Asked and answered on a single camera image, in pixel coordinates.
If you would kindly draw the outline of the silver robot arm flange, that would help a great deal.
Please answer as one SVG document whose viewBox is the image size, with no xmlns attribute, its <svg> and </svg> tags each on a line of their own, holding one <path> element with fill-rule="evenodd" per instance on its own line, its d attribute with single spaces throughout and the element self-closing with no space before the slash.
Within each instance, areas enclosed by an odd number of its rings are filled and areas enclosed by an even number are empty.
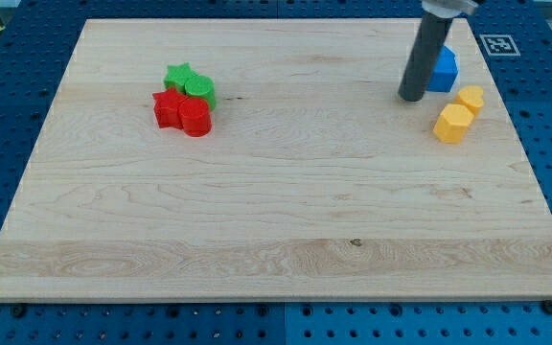
<svg viewBox="0 0 552 345">
<path fill-rule="evenodd" d="M 440 18 L 454 18 L 462 13 L 473 15 L 480 4 L 473 0 L 422 0 L 422 8 L 426 12 Z"/>
</svg>

